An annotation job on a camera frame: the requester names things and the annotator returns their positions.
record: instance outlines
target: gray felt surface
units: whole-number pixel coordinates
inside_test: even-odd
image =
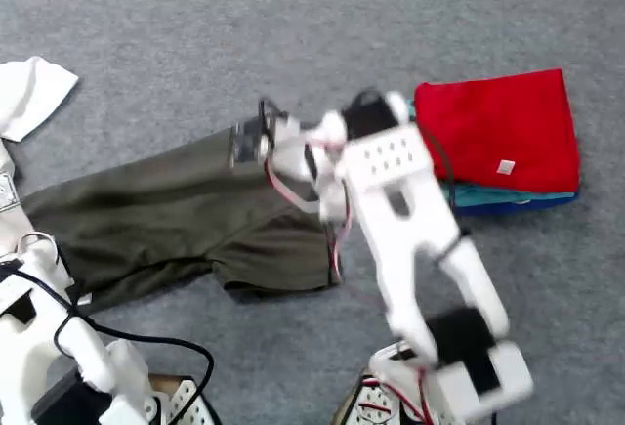
[[[536,393],[500,423],[622,424],[625,415],[625,0],[0,0],[0,61],[40,55],[81,77],[54,118],[10,146],[22,194],[150,156],[256,112],[261,93],[319,117],[360,88],[562,67],[582,155],[581,198],[471,219]],[[350,284],[375,293],[359,231]],[[432,313],[458,299],[422,271]],[[225,424],[328,423],[383,316],[341,288],[241,303],[212,276],[99,315],[186,337],[217,360],[207,394]],[[193,355],[143,348],[152,370]]]

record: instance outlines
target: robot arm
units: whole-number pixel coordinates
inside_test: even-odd
[[[345,218],[347,190],[376,262],[389,327],[403,339],[372,358],[376,376],[417,404],[414,368],[427,367],[430,402],[457,420],[473,421],[528,395],[531,378],[517,347],[497,343],[508,333],[506,311],[475,246],[461,235],[408,115],[400,94],[367,92],[341,112],[326,113],[318,127],[300,133],[299,142],[292,124],[285,136],[276,124],[269,157],[276,171],[312,183],[321,220]],[[395,211],[391,198],[397,195],[407,212]],[[424,319],[415,295],[417,250],[440,257],[464,310],[435,322]],[[412,357],[411,364],[397,361],[397,351]]]

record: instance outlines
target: clothing label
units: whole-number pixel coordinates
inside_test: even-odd
[[[502,159],[499,161],[499,167],[497,168],[497,174],[512,174],[512,170],[515,167],[514,161],[509,161],[507,159]]]
[[[0,174],[0,212],[20,205],[13,178],[8,173]]]

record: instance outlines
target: stack of folded clothes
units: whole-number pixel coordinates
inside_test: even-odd
[[[579,154],[561,70],[424,83],[414,106],[442,181],[439,148],[451,164],[458,214],[510,213],[577,198]]]

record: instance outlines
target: black cable tie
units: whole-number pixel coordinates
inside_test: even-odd
[[[442,261],[444,261],[447,257],[449,257],[449,254],[451,254],[454,251],[454,249],[458,247],[458,244],[460,244],[460,242],[469,235],[471,235],[471,231],[468,228],[460,228],[460,233],[435,258],[434,260],[435,264],[438,265],[442,263]]]

